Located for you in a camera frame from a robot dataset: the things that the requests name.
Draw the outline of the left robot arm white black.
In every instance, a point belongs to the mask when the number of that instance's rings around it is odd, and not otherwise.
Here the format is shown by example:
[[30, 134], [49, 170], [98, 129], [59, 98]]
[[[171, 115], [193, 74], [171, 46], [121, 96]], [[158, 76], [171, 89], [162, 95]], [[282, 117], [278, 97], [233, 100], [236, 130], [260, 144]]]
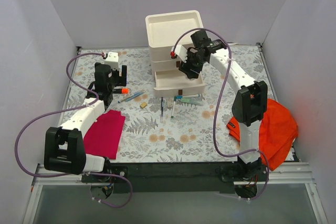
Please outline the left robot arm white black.
[[79, 175], [93, 172], [100, 182], [111, 178], [107, 161], [115, 159], [125, 116], [108, 110], [115, 87], [127, 84], [127, 67], [95, 63], [95, 80], [88, 87], [84, 108], [59, 127], [50, 127], [45, 137], [44, 167]]

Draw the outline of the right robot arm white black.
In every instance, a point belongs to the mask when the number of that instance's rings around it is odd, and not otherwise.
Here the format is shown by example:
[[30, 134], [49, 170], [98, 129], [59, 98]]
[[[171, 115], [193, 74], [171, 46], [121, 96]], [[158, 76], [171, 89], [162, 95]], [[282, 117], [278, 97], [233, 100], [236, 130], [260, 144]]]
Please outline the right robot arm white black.
[[223, 85], [230, 85], [235, 92], [232, 114], [238, 122], [240, 139], [240, 151], [234, 155], [237, 161], [225, 175], [251, 180], [260, 171], [264, 157], [259, 149], [259, 130], [267, 110], [267, 84], [250, 77], [232, 58], [229, 46], [211, 43], [186, 49], [179, 45], [172, 47], [171, 57], [180, 58], [179, 71], [189, 79], [197, 77], [206, 62], [225, 76]]

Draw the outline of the tan rubber eraser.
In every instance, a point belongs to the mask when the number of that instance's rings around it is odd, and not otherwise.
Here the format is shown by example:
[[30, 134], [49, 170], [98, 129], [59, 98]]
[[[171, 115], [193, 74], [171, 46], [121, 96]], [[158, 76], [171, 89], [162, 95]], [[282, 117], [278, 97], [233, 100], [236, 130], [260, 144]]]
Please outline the tan rubber eraser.
[[148, 104], [146, 102], [142, 102], [140, 104], [140, 108], [144, 109]]

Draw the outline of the white bottom drawer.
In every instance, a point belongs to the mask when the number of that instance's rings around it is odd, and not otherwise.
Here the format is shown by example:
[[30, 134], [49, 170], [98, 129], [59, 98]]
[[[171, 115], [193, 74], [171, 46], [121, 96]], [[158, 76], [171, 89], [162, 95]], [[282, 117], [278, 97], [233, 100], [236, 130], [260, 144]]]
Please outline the white bottom drawer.
[[197, 79], [189, 79], [183, 72], [176, 70], [156, 71], [155, 86], [153, 87], [156, 98], [172, 98], [178, 95], [202, 94], [206, 84], [202, 75]]

